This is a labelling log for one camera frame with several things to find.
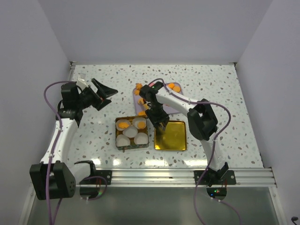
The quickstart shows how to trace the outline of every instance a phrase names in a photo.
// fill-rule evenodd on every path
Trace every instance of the lavender tray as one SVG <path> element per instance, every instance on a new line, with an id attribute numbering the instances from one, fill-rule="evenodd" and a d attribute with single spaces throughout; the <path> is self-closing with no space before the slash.
<path id="1" fill-rule="evenodd" d="M 175 84 L 175 86 L 179 86 L 179 87 L 180 87 L 180 92 L 179 92 L 179 93 L 182 94 L 182 88 L 181 88 L 180 84 L 177 83 L 177 82 L 173 82 L 173 83 Z M 137 101 L 141 98 L 141 96 L 135 95 L 135 90 L 136 90 L 136 88 L 133 89 L 132 94 L 133 94 L 133 100 L 134 100 L 134 103 L 135 103 L 135 112 L 136 112 L 136 115 L 138 115 L 138 113 L 139 113 L 140 111 L 143 111 L 144 109 L 143 109 L 143 106 L 142 106 L 142 105 L 139 105 L 139 104 L 137 103 Z M 166 106 L 166 105 L 164 105 L 164 111 L 165 111 L 167 114 L 175 114 L 175 113 L 179 113 L 177 110 L 175 110 L 175 109 L 173 109 L 173 108 L 171 108 L 171 107 L 169 107 L 169 106 Z"/>

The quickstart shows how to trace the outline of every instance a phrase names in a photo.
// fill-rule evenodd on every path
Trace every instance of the gray wall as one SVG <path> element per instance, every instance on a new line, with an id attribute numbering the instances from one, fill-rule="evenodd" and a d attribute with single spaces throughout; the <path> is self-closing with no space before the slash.
<path id="1" fill-rule="evenodd" d="M 274 0 L 238 62 L 238 77 L 266 166 L 288 219 L 300 217 L 300 1 Z"/>
<path id="2" fill-rule="evenodd" d="M 17 224 L 29 168 L 45 153 L 54 115 L 44 88 L 68 76 L 68 60 L 37 0 L 0 2 L 0 224 Z M 49 92 L 59 99 L 59 87 Z"/>
<path id="3" fill-rule="evenodd" d="M 69 60 L 237 62 L 271 0 L 39 0 Z"/>

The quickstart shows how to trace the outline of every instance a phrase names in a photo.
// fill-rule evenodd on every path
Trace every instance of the table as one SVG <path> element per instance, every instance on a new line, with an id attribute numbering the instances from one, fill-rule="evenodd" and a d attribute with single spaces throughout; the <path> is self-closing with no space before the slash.
<path id="1" fill-rule="evenodd" d="M 76 80 L 81 73 L 86 74 L 92 87 L 90 80 L 96 78 L 119 93 L 99 112 L 92 107 L 84 110 L 71 143 L 68 166 L 79 160 L 93 160 L 97 168 L 205 168 L 207 158 L 201 143 L 188 131 L 188 120 L 182 114 L 171 115 L 170 120 L 182 120 L 187 125 L 184 152 L 155 150 L 154 127 L 150 122 L 148 148 L 120 151 L 115 146 L 115 118 L 135 115 L 132 96 L 135 83 L 144 85 L 163 78 L 167 83 L 179 82 L 185 96 L 205 98 L 230 110 L 232 122 L 219 136 L 229 167 L 263 168 L 234 65 L 76 65 L 72 79 Z M 228 116 L 220 107 L 213 109 L 221 128 Z"/>

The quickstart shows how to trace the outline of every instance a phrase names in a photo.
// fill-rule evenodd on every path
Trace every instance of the purple cable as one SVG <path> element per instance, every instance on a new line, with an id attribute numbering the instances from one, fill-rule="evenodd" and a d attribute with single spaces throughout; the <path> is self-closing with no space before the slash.
<path id="1" fill-rule="evenodd" d="M 231 114 L 230 114 L 229 110 L 228 110 L 225 106 L 223 106 L 223 105 L 221 105 L 221 104 L 219 104 L 219 103 L 214 103 L 214 102 L 201 102 L 201 101 L 197 101 L 197 102 L 189 102 L 189 101 L 185 100 L 184 98 L 181 98 L 181 97 L 177 96 L 176 94 L 172 93 L 172 92 L 167 88 L 167 86 L 166 86 L 166 84 L 165 84 L 165 81 L 164 81 L 162 78 L 155 79 L 155 80 L 151 81 L 150 84 L 153 83 L 153 82 L 155 82 L 155 81 L 158 81 L 158 80 L 162 81 L 162 83 L 163 83 L 163 85 L 164 85 L 164 88 L 166 89 L 166 91 L 167 91 L 169 94 L 171 94 L 172 96 L 178 98 L 178 99 L 181 100 L 181 101 L 184 101 L 184 102 L 187 102 L 187 103 L 192 103 L 192 104 L 198 104 L 198 105 L 216 105 L 216 106 L 219 106 L 219 107 L 223 108 L 223 109 L 228 113 L 228 122 L 225 124 L 225 126 L 224 126 L 219 132 L 216 133 L 216 135 L 215 135 L 215 137 L 214 137 L 214 139 L 213 139 L 214 142 L 213 142 L 213 144 L 212 144 L 211 157 L 210 157 L 210 159 L 209 159 L 209 161 L 208 161 L 208 164 L 207 164 L 207 166 L 206 166 L 204 172 L 201 174 L 200 178 L 198 179 L 198 181 L 197 181 L 197 183 L 196 183 L 195 191 L 194 191 L 194 209 L 195 209 L 195 212 L 196 212 L 196 214 L 197 214 L 199 220 L 201 221 L 201 223 L 202 223 L 203 225 L 206 225 L 206 223 L 205 223 L 205 222 L 203 221 L 203 219 L 201 218 L 201 216 L 200 216 L 200 214 L 199 214 L 199 212 L 198 212 L 198 209 L 197 209 L 197 205 L 196 205 L 197 190 L 198 190 L 198 186 L 199 186 L 199 183 L 200 183 L 201 179 L 203 178 L 203 176 L 204 176 L 204 175 L 206 174 L 206 172 L 208 171 L 208 168 L 209 168 L 209 166 L 210 166 L 210 164 L 211 164 L 211 162 L 212 162 L 212 158 L 213 158 L 213 155 L 214 155 L 214 153 L 215 153 L 215 147 L 216 147 L 216 142 L 215 142 L 215 140 L 216 140 L 217 137 L 220 135 L 220 133 L 222 133 L 222 132 L 226 129 L 226 127 L 228 127 L 228 125 L 229 125 L 229 123 L 230 123 L 230 121 L 231 121 Z M 237 214 L 238 217 L 239 217 L 239 223 L 240 223 L 240 225 L 241 225 L 241 224 L 242 224 L 242 220 L 241 220 L 241 217 L 240 217 L 240 214 L 238 213 L 238 211 L 237 211 L 233 206 L 231 206 L 230 204 L 228 204 L 228 203 L 226 203 L 226 202 L 221 201 L 221 203 L 227 205 L 228 207 L 230 207 L 232 210 L 234 210 L 234 211 L 236 212 L 236 214 Z"/>
<path id="2" fill-rule="evenodd" d="M 101 198 L 102 195 L 104 195 L 105 191 L 107 190 L 107 181 L 106 181 L 103 177 L 100 177 L 100 176 L 93 176 L 93 177 L 87 177 L 87 178 L 85 178 L 84 180 L 91 180 L 91 179 L 101 179 L 101 180 L 103 180 L 104 183 L 105 183 L 105 188 L 104 188 L 102 194 L 100 194 L 100 192 L 99 192 L 100 195 L 98 194 L 97 197 L 95 197 L 95 198 L 89 198 L 88 201 L 92 201 L 92 200 L 96 200 L 96 199 L 98 199 L 98 198 Z"/>
<path id="3" fill-rule="evenodd" d="M 61 121 L 61 118 L 60 118 L 58 112 L 56 112 L 55 108 L 48 101 L 47 96 L 46 96 L 46 92 L 47 92 L 47 90 L 50 87 L 52 87 L 52 86 L 54 86 L 54 85 L 56 85 L 58 83 L 74 83 L 74 81 L 58 81 L 58 82 L 54 82 L 54 83 L 50 84 L 49 86 L 47 86 L 45 88 L 45 90 L 44 90 L 44 99 L 45 99 L 45 102 L 51 108 L 51 110 L 55 113 L 55 115 L 57 116 L 57 118 L 58 118 L 58 120 L 60 122 L 60 128 L 59 128 L 59 130 L 57 132 L 57 135 L 56 135 L 56 137 L 54 139 L 54 142 L 53 142 L 53 145 L 51 147 L 51 151 L 50 151 L 51 155 L 53 154 L 55 146 L 56 146 L 56 143 L 58 141 L 58 138 L 60 137 L 61 128 L 62 128 L 62 121 Z M 52 163 L 52 156 L 49 156 L 49 162 L 48 162 L 48 167 L 47 167 L 47 176 L 46 176 L 46 201 L 47 201 L 47 207 L 48 207 L 49 225 L 54 225 L 54 222 L 52 222 L 52 214 L 51 214 L 51 206 L 50 206 L 50 196 L 49 196 L 49 179 L 50 179 L 51 163 Z M 58 212 L 58 208 L 60 206 L 61 200 L 62 199 L 60 199 L 59 204 L 56 207 L 56 211 L 55 211 L 55 215 L 54 215 L 54 221 L 55 221 L 56 214 Z"/>

